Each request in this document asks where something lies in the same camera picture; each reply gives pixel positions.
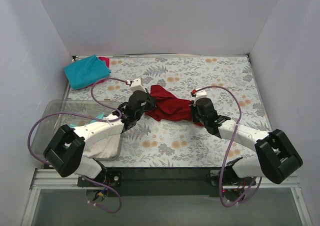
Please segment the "dark red t shirt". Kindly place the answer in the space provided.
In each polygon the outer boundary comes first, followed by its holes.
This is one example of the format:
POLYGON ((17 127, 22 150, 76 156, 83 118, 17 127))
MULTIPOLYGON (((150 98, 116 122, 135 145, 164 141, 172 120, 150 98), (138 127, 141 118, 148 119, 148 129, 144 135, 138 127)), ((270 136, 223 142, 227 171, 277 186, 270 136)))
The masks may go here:
POLYGON ((192 121, 191 100, 177 98, 161 85, 152 85, 150 95, 155 98, 156 108, 145 112, 145 115, 156 121, 168 120, 173 122, 192 121))

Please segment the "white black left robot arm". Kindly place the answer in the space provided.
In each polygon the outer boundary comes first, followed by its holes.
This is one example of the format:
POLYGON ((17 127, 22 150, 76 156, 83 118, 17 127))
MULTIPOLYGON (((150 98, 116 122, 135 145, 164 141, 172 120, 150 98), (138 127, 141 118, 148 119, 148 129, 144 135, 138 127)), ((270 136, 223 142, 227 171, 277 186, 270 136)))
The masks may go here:
POLYGON ((156 99, 148 92, 135 91, 128 102, 101 121, 70 128, 62 125, 44 150, 45 159, 61 177, 78 174, 94 179, 106 168, 94 158, 85 155, 85 149, 133 128, 142 115, 156 107, 156 99))

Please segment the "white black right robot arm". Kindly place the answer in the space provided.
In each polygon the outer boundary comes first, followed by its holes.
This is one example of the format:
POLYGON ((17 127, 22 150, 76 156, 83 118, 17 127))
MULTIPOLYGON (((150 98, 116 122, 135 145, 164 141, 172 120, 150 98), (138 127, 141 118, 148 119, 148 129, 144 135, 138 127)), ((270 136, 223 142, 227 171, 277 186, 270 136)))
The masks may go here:
POLYGON ((256 130, 218 115, 209 98, 190 104, 192 121, 202 124, 207 132, 221 139, 238 143, 256 153, 256 157, 239 158, 226 165, 227 172, 236 178, 266 177, 280 184, 303 165, 303 160, 287 135, 276 129, 256 130))

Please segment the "floral patterned table mat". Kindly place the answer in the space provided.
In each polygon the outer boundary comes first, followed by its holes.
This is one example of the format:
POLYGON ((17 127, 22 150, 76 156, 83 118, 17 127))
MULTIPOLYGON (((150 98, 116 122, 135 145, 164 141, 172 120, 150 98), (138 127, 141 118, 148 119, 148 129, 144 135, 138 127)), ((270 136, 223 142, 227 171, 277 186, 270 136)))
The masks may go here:
MULTIPOLYGON (((70 89, 67 98, 105 100, 107 105, 126 101, 131 91, 124 79, 141 78, 143 85, 161 85, 178 98, 191 99, 191 91, 206 87, 218 114, 239 119, 257 130, 271 129, 247 56, 238 57, 129 57, 110 60, 110 81, 90 88, 70 89)), ((119 157, 106 167, 220 166, 223 158, 250 158, 255 153, 210 135, 188 121, 155 121, 144 116, 123 135, 119 157)))

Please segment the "folded pink t shirt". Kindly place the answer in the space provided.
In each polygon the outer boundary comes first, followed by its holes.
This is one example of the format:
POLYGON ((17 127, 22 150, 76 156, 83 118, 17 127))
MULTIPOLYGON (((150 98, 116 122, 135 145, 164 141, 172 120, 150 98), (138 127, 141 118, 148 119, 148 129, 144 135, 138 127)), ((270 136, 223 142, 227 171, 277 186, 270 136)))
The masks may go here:
POLYGON ((89 68, 89 79, 92 85, 110 75, 109 63, 109 58, 95 57, 89 68))

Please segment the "white t shirt in bin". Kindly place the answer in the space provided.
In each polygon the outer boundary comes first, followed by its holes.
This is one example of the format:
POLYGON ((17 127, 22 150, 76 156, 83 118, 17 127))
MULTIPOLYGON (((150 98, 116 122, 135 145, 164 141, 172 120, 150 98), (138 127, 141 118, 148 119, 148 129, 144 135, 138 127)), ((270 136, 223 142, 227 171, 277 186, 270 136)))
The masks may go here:
POLYGON ((85 145, 83 155, 101 161, 115 160, 119 154, 122 136, 113 135, 90 146, 85 145))

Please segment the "folded teal t shirt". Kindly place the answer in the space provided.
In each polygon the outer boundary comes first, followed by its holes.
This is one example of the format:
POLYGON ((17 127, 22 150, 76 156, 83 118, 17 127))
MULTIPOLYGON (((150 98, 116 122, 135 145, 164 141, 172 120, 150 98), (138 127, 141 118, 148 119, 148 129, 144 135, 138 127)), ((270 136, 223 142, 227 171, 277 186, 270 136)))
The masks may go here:
POLYGON ((78 90, 91 85, 90 66, 95 57, 97 56, 92 55, 90 57, 83 58, 79 61, 75 61, 69 64, 68 66, 64 67, 63 71, 72 89, 78 90))

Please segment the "aluminium frame rail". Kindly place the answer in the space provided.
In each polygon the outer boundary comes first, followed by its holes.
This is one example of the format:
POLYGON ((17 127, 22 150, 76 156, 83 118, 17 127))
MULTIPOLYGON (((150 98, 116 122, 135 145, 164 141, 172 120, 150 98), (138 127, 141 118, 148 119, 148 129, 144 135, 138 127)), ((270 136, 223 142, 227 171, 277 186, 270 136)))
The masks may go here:
POLYGON ((52 169, 34 172, 21 225, 72 225, 86 205, 75 175, 61 178, 52 169))

